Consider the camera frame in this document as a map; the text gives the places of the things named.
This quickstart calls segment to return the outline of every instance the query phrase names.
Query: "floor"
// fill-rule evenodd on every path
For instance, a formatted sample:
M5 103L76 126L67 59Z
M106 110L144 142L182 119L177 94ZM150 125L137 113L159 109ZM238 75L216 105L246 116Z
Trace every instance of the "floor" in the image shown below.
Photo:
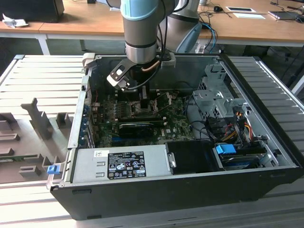
M49 50L52 55L82 55L85 53L81 50L79 40L52 39L47 41L47 45L49 46ZM86 52L95 52L97 54L123 54L125 50L124 41L86 40L85 46L87 48ZM220 45L218 48L224 49L224 52L228 55L242 56L244 54L245 46ZM286 68L290 65L300 50L300 47L271 47L268 49L267 55L264 56L262 60L274 72L274 74L281 78ZM249 55L261 56L263 51L265 51L265 47L254 46L250 49ZM36 39L0 38L0 74L6 69L16 54L42 55L42 51ZM303 58L304 51L287 71L283 78L284 83L287 83L290 76L302 64ZM299 98L304 98L304 93L301 93Z

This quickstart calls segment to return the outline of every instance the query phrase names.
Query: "sticker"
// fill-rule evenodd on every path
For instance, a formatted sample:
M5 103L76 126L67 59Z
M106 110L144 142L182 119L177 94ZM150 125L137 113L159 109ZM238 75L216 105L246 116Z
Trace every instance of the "sticker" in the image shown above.
M94 151L94 157L107 157L110 151Z
M2 160L0 160L0 162L13 162L14 160L12 160L12 159L2 159Z
M108 179L146 177L143 151L107 153Z

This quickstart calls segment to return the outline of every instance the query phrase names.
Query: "blue latch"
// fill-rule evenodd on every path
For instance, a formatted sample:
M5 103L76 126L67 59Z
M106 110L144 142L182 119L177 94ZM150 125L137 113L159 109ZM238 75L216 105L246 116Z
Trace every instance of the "blue latch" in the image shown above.
M215 149L218 154L236 153L236 149L232 144L220 144Z
M47 168L47 173L50 174L60 174L60 165L50 165Z

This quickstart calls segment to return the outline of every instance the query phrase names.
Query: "motherboard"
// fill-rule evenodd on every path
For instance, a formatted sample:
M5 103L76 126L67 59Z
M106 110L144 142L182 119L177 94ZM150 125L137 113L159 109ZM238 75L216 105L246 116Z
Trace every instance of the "motherboard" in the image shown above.
M95 107L97 145L140 146L193 140L184 106L178 92L158 93L147 108L141 108L140 101L119 101L117 94L108 95Z

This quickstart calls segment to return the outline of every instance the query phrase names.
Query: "white label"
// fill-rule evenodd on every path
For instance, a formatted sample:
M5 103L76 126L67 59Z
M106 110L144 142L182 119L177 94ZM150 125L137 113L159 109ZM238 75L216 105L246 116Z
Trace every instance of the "white label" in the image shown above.
M144 172L146 172L146 170L135 170L136 171L136 173L144 173Z
M12 159L3 159L3 160L0 160L0 162L13 162L14 160Z
M107 157L110 151L94 151L94 157Z
M260 14L233 13L237 18L266 19Z

